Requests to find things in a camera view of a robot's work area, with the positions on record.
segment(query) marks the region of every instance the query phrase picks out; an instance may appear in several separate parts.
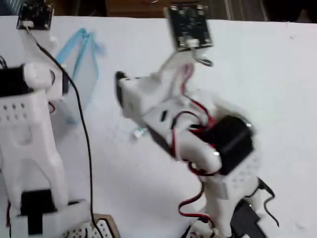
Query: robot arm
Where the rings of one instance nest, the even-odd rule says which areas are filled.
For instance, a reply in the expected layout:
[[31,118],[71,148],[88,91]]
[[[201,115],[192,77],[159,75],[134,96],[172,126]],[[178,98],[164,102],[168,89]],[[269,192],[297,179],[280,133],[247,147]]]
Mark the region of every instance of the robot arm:
[[207,229],[202,230],[206,232],[200,232],[203,237],[276,237],[276,226],[257,214],[260,194],[254,191],[259,187],[256,174],[260,158],[254,148],[252,125],[242,115],[215,103],[208,93],[170,93],[179,78],[176,88],[182,88],[182,81],[187,80],[179,73],[184,67],[208,61],[201,56],[212,46],[202,6],[173,5],[165,13],[175,53],[150,76],[116,74],[123,115],[146,127],[155,143],[172,157],[205,171],[200,179],[207,198],[206,213],[213,224],[205,224]]
[[0,70],[0,158],[11,237],[57,237],[89,220],[89,204],[68,200],[48,101],[67,93],[62,72],[43,63]]

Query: circuit board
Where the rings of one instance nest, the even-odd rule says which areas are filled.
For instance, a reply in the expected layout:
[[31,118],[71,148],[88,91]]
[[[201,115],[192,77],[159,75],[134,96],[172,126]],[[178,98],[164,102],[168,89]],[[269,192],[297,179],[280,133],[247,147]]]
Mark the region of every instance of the circuit board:
[[212,46],[204,7],[200,4],[173,4],[167,9],[167,19],[178,51],[187,51],[187,39],[198,39],[197,49]]
[[16,28],[24,29],[22,22],[32,21],[34,24],[33,30],[50,30],[53,13],[53,4],[25,1],[21,5]]

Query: wooden surface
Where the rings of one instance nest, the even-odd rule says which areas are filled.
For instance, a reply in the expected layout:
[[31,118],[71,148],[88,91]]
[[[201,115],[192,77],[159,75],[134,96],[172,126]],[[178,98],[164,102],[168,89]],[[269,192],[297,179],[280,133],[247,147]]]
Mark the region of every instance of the wooden surface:
[[164,17],[163,8],[183,0],[106,0],[108,16]]

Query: red wire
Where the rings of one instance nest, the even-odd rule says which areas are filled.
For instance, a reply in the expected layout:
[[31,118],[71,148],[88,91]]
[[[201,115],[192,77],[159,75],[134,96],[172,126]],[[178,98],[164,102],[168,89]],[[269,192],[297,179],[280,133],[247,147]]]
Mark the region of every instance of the red wire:
[[195,116],[199,121],[200,121],[200,124],[202,123],[202,121],[200,120],[200,118],[193,112],[191,111],[181,111],[179,112],[174,118],[172,121],[175,121],[175,124],[172,125],[172,144],[171,144],[171,153],[172,153],[172,156],[175,156],[176,155],[176,136],[175,136],[175,130],[174,130],[174,127],[176,125],[176,121],[177,119],[182,115],[182,114],[190,114],[190,115],[193,115]]
[[186,84],[188,82],[188,80],[190,79],[190,77],[193,75],[194,72],[194,64],[186,64],[184,66],[184,79],[183,82],[180,86],[180,93],[181,95],[185,96],[186,98],[188,98],[189,100],[191,100],[195,105],[197,105],[199,108],[201,108],[208,117],[208,124],[206,126],[206,128],[210,127],[213,123],[214,123],[214,119],[213,117],[209,114],[208,110],[199,102],[195,101],[194,99],[188,97],[187,95],[185,95],[186,93]]
[[195,169],[195,168],[193,167],[193,162],[189,162],[189,163],[188,163],[188,168],[189,168],[189,170],[190,170],[192,173],[196,174],[197,176],[210,177],[210,176],[214,176],[215,174],[218,173],[218,171],[217,171],[217,172],[214,172],[214,173],[208,173],[206,170],[197,170],[197,169]]
[[209,215],[207,214],[200,214],[200,213],[186,213],[186,212],[182,212],[181,211],[181,208],[185,205],[188,205],[190,203],[193,203],[193,202],[196,202],[199,198],[202,197],[203,193],[204,193],[204,190],[205,190],[205,186],[204,186],[204,183],[201,181],[202,183],[202,188],[200,190],[200,192],[192,197],[192,198],[189,198],[185,201],[182,201],[179,205],[178,205],[178,212],[180,215],[184,216],[184,217],[196,217],[196,218],[204,218],[204,219],[207,219],[208,221],[210,221],[212,227],[215,227],[214,225],[214,222],[212,221],[212,219],[210,218]]
[[50,111],[50,114],[54,113],[56,111],[56,108],[53,103],[49,102],[49,105],[52,107],[52,110]]
[[186,83],[191,78],[193,73],[194,73],[194,64],[193,63],[186,64],[184,66],[184,79],[182,84],[180,85],[180,92],[182,95],[186,93]]

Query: white table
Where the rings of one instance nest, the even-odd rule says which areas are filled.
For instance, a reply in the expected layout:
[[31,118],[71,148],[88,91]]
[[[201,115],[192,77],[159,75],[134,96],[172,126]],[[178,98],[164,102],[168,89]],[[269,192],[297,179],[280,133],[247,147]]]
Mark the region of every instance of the white table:
[[[0,17],[0,55],[23,62],[16,17]],[[209,21],[214,68],[198,65],[191,83],[245,109],[256,125],[263,166],[259,176],[275,191],[270,211],[282,238],[312,238],[317,226],[317,25]],[[80,27],[105,43],[100,79],[85,111],[93,153],[94,209],[112,214],[124,238],[176,238],[189,220],[178,203],[199,191],[184,164],[149,137],[128,141],[134,124],[120,116],[113,76],[156,71],[172,51],[164,19],[55,17],[52,34],[63,45]],[[53,116],[57,148],[73,198],[89,197],[88,157],[81,124]],[[204,201],[189,209],[199,209]],[[1,184],[1,222],[6,197]]]

